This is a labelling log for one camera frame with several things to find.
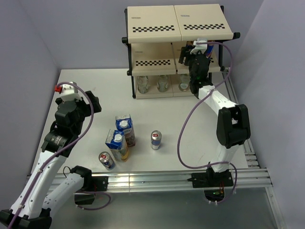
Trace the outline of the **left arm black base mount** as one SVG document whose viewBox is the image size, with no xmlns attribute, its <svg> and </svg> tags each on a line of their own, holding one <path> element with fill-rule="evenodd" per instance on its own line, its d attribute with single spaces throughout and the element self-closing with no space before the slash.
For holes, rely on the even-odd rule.
<svg viewBox="0 0 305 229">
<path fill-rule="evenodd" d="M 106 191 L 108 186 L 107 176 L 97 176 L 84 179 L 82 191 Z"/>
</svg>

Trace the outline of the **clear bottle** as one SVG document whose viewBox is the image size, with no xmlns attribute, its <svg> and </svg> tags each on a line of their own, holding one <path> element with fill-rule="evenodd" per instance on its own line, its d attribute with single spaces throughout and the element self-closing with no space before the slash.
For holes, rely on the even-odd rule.
<svg viewBox="0 0 305 229">
<path fill-rule="evenodd" d="M 138 92 L 141 94 L 145 94 L 148 92 L 148 83 L 149 83 L 149 78 L 148 76 L 138 76 L 137 77 L 137 89 Z"/>
<path fill-rule="evenodd" d="M 185 92 L 189 89 L 190 76 L 189 74 L 180 74 L 179 90 Z"/>
<path fill-rule="evenodd" d="M 157 79 L 157 89 L 159 92 L 164 93 L 168 90 L 168 75 L 160 75 Z"/>
</svg>

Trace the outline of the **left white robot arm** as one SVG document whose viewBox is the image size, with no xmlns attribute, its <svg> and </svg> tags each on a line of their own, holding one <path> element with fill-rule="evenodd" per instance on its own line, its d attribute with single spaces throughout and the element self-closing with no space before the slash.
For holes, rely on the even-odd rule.
<svg viewBox="0 0 305 229">
<path fill-rule="evenodd" d="M 55 121 L 45 136 L 41 153 L 22 193 L 10 207 L 1 210 L 0 222 L 10 229 L 48 229 L 58 210 L 76 191 L 93 189 L 92 171 L 75 166 L 65 180 L 51 193 L 51 184 L 61 166 L 79 141 L 84 119 L 102 108 L 91 91 L 84 93 L 88 102 L 77 92 L 61 92 Z"/>
</svg>

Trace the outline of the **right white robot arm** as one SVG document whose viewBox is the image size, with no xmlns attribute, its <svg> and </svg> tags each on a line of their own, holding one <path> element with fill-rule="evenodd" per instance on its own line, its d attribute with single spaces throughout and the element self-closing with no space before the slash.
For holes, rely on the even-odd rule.
<svg viewBox="0 0 305 229">
<path fill-rule="evenodd" d="M 200 101 L 191 110 L 194 112 L 201 103 L 206 103 L 217 115 L 216 137 L 218 148 L 216 158 L 209 163 L 211 171 L 206 174 L 207 183 L 217 186 L 223 179 L 222 173 L 229 169 L 230 162 L 240 145 L 250 138 L 248 108 L 236 104 L 221 94 L 209 78 L 210 57 L 207 50 L 194 46 L 182 47 L 179 63 L 189 69 L 190 91 Z"/>
</svg>

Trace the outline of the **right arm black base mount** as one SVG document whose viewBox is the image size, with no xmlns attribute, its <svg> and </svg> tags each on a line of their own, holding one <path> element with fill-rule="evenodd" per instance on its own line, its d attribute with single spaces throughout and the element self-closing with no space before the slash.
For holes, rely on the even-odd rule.
<svg viewBox="0 0 305 229">
<path fill-rule="evenodd" d="M 234 185 L 229 169 L 224 172 L 214 172 L 211 167 L 202 173 L 192 173 L 187 181 L 192 183 L 193 188 L 232 187 Z"/>
</svg>

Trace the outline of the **energy drink can hidden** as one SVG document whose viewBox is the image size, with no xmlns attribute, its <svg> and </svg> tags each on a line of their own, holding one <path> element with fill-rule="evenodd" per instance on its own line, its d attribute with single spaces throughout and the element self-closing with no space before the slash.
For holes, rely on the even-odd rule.
<svg viewBox="0 0 305 229">
<path fill-rule="evenodd" d="M 214 49 L 214 44 L 207 44 L 207 50 L 205 51 L 205 56 L 210 59 Z"/>
</svg>

